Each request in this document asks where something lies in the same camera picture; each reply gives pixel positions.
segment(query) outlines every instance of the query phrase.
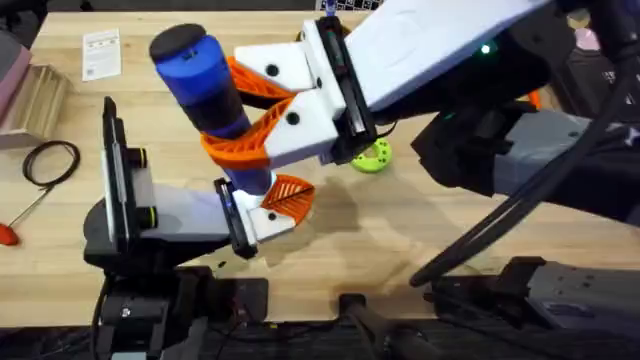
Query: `black cap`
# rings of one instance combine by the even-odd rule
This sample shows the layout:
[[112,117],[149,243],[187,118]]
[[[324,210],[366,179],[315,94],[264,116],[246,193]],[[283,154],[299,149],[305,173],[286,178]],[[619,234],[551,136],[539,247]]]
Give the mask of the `black cap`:
[[149,46],[149,56],[154,62],[172,57],[200,41],[206,34],[198,24],[171,27],[153,39]]

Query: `green object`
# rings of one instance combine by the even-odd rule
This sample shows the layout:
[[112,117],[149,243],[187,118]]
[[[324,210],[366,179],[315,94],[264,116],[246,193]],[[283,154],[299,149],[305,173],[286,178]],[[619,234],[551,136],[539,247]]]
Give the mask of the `green object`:
[[351,166],[360,172],[376,173],[391,163],[391,145],[386,139],[376,140],[369,149],[373,151],[373,156],[367,156],[365,151],[351,161]]
[[496,51],[498,51],[498,45],[493,40],[491,40],[491,41],[489,41],[487,43],[484,43],[480,47],[480,54],[482,54],[482,55],[490,55],[490,54],[495,53]]

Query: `wooden tabletop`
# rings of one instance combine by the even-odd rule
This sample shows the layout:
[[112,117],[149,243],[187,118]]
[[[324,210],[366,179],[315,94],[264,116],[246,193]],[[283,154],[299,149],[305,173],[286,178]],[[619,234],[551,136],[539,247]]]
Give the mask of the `wooden tabletop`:
[[[103,97],[110,95],[125,120],[131,145],[149,151],[154,180],[203,189],[222,175],[201,149],[197,132],[176,105],[147,55],[154,35],[175,24],[204,25],[227,54],[235,46],[286,42],[311,12],[52,13],[33,45],[33,63],[52,64],[73,90],[65,100],[55,138],[78,145],[82,162],[16,228],[17,247],[0,247],[0,327],[88,324],[102,283],[99,269],[84,263],[84,217],[102,196],[99,154]],[[355,26],[366,14],[341,14]],[[121,76],[81,81],[82,34],[120,29]],[[257,118],[260,112],[247,109]],[[311,216],[294,232],[260,247],[243,261],[230,249],[192,261],[217,268],[223,277],[270,281],[269,319],[332,318],[344,292],[362,292],[374,309],[395,317],[428,316],[410,275],[500,199],[487,199],[436,184],[418,164],[409,143],[431,117],[401,123],[390,136],[394,158],[383,173],[365,175],[350,166],[320,167],[316,159],[279,172],[317,186]],[[0,152],[0,220],[8,222],[38,194],[22,178],[28,149]],[[36,166],[52,176],[65,160],[52,154]],[[517,255],[539,255],[576,266],[640,269],[636,229],[609,220],[544,205],[498,244],[460,271],[495,273]]]

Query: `screw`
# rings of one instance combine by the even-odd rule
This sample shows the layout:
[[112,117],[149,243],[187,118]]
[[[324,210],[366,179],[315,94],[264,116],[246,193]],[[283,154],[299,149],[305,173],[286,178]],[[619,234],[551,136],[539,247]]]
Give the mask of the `screw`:
[[278,76],[278,74],[280,73],[280,69],[278,69],[278,67],[273,64],[267,65],[266,71],[267,71],[267,75],[269,76]]
[[288,113],[287,122],[289,123],[289,125],[298,125],[298,123],[300,122],[300,115],[294,112]]

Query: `wooden block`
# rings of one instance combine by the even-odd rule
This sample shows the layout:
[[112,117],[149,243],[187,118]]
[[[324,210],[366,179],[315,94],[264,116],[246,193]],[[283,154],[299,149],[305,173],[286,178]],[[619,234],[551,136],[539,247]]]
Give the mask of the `wooden block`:
[[69,88],[51,66],[29,66],[0,123],[0,149],[38,145],[55,130]]

